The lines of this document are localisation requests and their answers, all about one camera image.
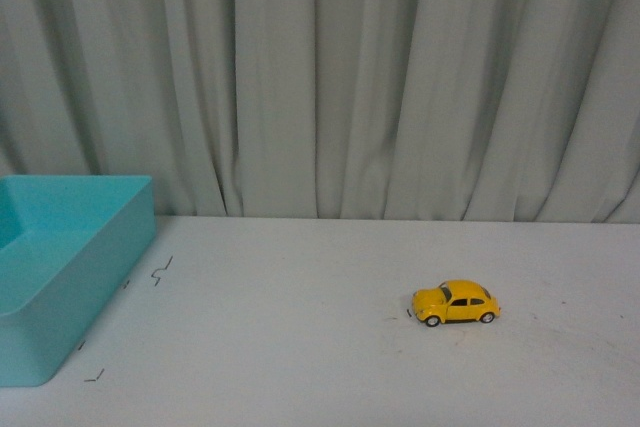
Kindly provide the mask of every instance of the white table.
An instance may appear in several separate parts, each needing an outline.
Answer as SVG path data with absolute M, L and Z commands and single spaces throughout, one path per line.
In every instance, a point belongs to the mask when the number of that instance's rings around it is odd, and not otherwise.
M 0 425 L 640 422 L 640 226 L 159 220 L 56 377 L 0 389 Z M 452 278 L 502 317 L 408 315 Z

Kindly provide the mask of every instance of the toy car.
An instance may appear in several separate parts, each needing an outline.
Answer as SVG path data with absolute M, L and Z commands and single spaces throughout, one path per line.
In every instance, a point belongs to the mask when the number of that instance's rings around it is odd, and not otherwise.
M 427 327 L 471 320 L 488 324 L 500 316 L 498 300 L 470 280 L 449 280 L 435 289 L 417 291 L 413 311 Z

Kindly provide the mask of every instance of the plastic bin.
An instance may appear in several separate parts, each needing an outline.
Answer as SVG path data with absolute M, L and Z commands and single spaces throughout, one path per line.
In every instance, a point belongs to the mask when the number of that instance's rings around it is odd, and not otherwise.
M 150 177 L 0 179 L 0 387 L 51 379 L 154 236 Z

